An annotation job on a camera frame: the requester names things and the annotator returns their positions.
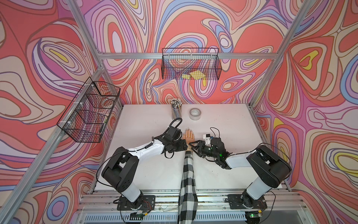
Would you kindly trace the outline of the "beige wrist watch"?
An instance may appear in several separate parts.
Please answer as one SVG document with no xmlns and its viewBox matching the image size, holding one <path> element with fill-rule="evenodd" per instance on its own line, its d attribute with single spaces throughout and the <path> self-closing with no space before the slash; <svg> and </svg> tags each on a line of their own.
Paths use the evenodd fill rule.
<svg viewBox="0 0 358 224">
<path fill-rule="evenodd" d="M 197 152 L 196 149 L 190 143 L 187 143 L 187 151 L 192 153 Z"/>
</svg>

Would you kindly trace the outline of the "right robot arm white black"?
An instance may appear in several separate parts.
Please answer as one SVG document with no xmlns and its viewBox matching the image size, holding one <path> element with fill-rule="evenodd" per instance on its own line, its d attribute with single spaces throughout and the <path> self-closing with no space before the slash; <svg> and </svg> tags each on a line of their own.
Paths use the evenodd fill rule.
<svg viewBox="0 0 358 224">
<path fill-rule="evenodd" d="M 241 202 L 247 207 L 258 201 L 269 190 L 277 188 L 292 172 L 291 166 L 263 143 L 246 153 L 229 153 L 220 137 L 189 143 L 201 158 L 211 157 L 222 169 L 252 167 L 258 177 L 244 190 Z"/>
</svg>

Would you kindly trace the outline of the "plaid sleeved forearm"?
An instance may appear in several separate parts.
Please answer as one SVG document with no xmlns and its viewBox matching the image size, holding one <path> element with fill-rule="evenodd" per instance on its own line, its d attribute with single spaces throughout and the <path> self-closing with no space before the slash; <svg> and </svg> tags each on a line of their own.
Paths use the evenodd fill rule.
<svg viewBox="0 0 358 224">
<path fill-rule="evenodd" d="M 193 152 L 186 151 L 178 206 L 178 224 L 191 224 L 198 209 Z"/>
</svg>

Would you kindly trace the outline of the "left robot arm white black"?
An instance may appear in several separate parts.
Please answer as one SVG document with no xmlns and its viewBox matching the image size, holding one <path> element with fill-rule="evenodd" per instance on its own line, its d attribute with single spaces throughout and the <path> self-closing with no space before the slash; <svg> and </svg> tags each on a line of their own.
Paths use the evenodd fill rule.
<svg viewBox="0 0 358 224">
<path fill-rule="evenodd" d="M 101 177 L 118 193 L 131 203 L 142 201 L 142 191 L 133 183 L 138 165 L 157 155 L 166 152 L 174 153 L 187 150 L 186 140 L 169 141 L 158 136 L 152 141 L 136 148 L 126 149 L 119 147 L 109 158 L 101 170 Z"/>
</svg>

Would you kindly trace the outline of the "person's hand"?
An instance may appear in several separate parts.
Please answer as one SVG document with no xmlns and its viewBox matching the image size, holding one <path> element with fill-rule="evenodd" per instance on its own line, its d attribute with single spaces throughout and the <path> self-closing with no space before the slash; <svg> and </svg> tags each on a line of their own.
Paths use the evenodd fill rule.
<svg viewBox="0 0 358 224">
<path fill-rule="evenodd" d="M 189 145 L 189 143 L 195 142 L 194 132 L 191 129 L 187 128 L 183 135 L 183 139 L 186 141 L 187 151 L 192 151 L 192 147 Z"/>
</svg>

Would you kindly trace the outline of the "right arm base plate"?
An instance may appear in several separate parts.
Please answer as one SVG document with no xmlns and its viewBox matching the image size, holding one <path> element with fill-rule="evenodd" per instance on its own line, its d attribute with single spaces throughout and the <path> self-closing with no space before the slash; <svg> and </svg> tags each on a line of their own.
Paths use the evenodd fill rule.
<svg viewBox="0 0 358 224">
<path fill-rule="evenodd" d="M 229 203 L 230 209 L 249 209 L 249 210 L 265 210 L 267 209 L 264 195 L 254 200 L 248 194 L 230 194 L 225 199 Z"/>
</svg>

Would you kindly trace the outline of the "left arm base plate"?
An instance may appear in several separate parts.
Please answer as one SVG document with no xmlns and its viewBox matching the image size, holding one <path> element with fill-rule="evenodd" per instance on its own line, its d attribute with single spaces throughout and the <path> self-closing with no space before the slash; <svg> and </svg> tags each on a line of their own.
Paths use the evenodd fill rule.
<svg viewBox="0 0 358 224">
<path fill-rule="evenodd" d="M 152 211 L 155 208 L 155 195 L 139 196 L 135 202 L 120 197 L 117 204 L 118 211 Z"/>
</svg>

